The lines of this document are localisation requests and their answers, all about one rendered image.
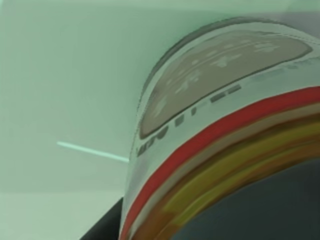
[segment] red stripe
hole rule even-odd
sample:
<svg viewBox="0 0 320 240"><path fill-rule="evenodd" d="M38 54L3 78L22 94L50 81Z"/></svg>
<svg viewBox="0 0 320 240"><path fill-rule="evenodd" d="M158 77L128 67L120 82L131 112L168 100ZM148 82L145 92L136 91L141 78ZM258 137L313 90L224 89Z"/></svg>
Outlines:
<svg viewBox="0 0 320 240"><path fill-rule="evenodd" d="M177 148L144 184L126 216L120 240L125 240L131 225L152 194L190 157L196 155L213 141L261 118L317 102L320 102L319 86L288 92L246 106L221 118L199 132Z"/></svg>

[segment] white line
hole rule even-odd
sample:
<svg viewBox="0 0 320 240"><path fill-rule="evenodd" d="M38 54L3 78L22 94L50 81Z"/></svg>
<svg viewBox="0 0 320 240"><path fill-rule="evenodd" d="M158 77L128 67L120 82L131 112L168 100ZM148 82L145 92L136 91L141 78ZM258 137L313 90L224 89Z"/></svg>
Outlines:
<svg viewBox="0 0 320 240"><path fill-rule="evenodd" d="M114 160L118 160L124 163L128 163L129 159L123 156L118 156L112 153L108 153L108 152L104 152L104 151L98 151L98 150L94 150L91 148L87 148L84 146L79 146L79 145L74 145L71 143L67 143L67 142L63 142L63 141L57 141L56 142L57 145L61 146L61 147L65 147L65 148L69 148L69 149L73 149L73 150L77 150L77 151L81 151L81 152L85 152L88 154L93 154L93 155L97 155L97 156L101 156L101 157L106 157L106 158L110 158L110 159L114 159Z"/></svg>

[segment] dark gray surface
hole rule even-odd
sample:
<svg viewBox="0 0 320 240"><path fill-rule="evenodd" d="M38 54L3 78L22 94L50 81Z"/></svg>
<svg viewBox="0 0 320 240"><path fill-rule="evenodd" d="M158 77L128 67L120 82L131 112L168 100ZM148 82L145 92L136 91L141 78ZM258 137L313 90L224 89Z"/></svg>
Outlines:
<svg viewBox="0 0 320 240"><path fill-rule="evenodd" d="M320 158L229 195L171 240L320 240Z"/></svg>

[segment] white printed character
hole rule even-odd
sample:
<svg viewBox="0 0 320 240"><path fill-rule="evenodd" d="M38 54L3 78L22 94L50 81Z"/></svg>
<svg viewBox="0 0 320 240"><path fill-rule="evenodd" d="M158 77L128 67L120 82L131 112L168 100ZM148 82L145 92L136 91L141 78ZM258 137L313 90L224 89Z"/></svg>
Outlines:
<svg viewBox="0 0 320 240"><path fill-rule="evenodd" d="M155 106L154 110L153 110L153 118L157 118L161 112L163 111L163 109L165 108L165 106L168 103L167 100L167 95L163 96L163 98L161 98L161 100L157 103L157 105Z"/></svg>
<svg viewBox="0 0 320 240"><path fill-rule="evenodd" d="M225 68L228 66L228 63L240 58L241 56L242 56L242 54L236 54L236 55L231 55L231 56L222 56L217 61L212 62L210 65L211 66L216 65L217 67Z"/></svg>
<svg viewBox="0 0 320 240"><path fill-rule="evenodd" d="M277 48L280 48L280 46L274 45L271 42L256 44L254 47L256 48L254 51L255 53L271 53Z"/></svg>
<svg viewBox="0 0 320 240"><path fill-rule="evenodd" d="M190 84L193 84L193 83L196 83L197 81L199 81L201 74L202 73L197 69L197 70L191 72L189 75L187 75L184 78L184 82L175 91L175 94L178 94L180 92L184 92L184 91L188 90Z"/></svg>

